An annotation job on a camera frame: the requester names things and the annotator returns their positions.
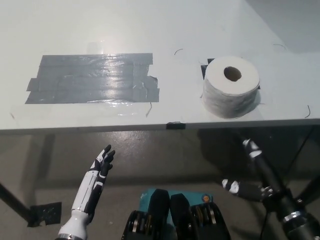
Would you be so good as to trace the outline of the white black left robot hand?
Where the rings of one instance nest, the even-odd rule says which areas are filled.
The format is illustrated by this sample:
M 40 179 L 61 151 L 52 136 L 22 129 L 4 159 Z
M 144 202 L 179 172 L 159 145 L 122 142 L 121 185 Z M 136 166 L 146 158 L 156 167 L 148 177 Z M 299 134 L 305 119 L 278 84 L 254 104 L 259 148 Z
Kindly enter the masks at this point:
M 72 205 L 73 210 L 88 214 L 90 221 L 94 217 L 109 170 L 113 167 L 112 161 L 116 151 L 111 148 L 110 144 L 107 145 L 93 161 L 82 179 Z

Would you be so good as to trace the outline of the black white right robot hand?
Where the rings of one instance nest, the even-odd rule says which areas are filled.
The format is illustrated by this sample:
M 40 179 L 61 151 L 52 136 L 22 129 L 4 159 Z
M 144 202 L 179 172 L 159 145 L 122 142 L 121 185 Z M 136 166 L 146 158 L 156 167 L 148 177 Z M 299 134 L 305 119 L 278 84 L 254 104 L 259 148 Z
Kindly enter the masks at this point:
M 261 186 L 225 178 L 221 182 L 222 187 L 237 197 L 261 202 L 268 212 L 275 212 L 277 219 L 283 223 L 304 216 L 304 207 L 294 200 L 291 191 L 285 187 L 279 174 L 256 143 L 250 138 L 242 137 L 241 144 L 250 166 L 261 181 Z

